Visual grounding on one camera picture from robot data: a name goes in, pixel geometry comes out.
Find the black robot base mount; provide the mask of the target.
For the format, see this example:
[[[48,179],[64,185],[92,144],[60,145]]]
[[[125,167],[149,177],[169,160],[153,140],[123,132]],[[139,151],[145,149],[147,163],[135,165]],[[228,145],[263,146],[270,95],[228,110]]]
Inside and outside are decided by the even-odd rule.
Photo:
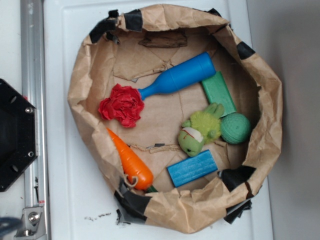
[[[37,157],[36,108],[0,80],[0,191],[7,191]]]

